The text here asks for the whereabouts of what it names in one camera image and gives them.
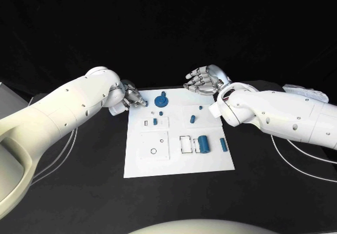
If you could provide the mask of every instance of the blue cylinder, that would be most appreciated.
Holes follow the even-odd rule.
[[[223,152],[228,152],[228,149],[226,149],[226,142],[225,142],[225,139],[220,138],[220,143],[222,143],[222,147],[223,147]]]
[[[154,104],[156,104],[157,107],[166,107],[167,106],[168,99],[167,99],[167,94],[166,94],[164,91],[161,92],[161,95],[156,97]]]
[[[200,136],[200,137],[197,138],[197,141],[199,141],[199,146],[200,146],[200,153],[202,153],[202,154],[209,153],[210,150],[209,150],[207,136]]]
[[[192,116],[190,123],[194,123],[194,120],[196,120],[196,116]]]

